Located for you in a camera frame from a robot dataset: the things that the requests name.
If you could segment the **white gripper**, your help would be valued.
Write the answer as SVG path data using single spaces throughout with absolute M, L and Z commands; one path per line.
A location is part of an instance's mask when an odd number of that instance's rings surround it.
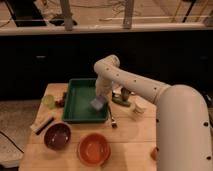
M 112 82 L 102 77 L 98 77 L 95 83 L 96 87 L 96 95 L 106 97 L 111 89 L 112 89 Z

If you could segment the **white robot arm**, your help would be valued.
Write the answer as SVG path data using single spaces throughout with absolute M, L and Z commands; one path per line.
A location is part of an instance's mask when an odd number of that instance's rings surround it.
M 115 55 L 98 60 L 94 71 L 97 93 L 117 83 L 156 106 L 157 171 L 213 171 L 208 107 L 196 89 L 124 71 Z

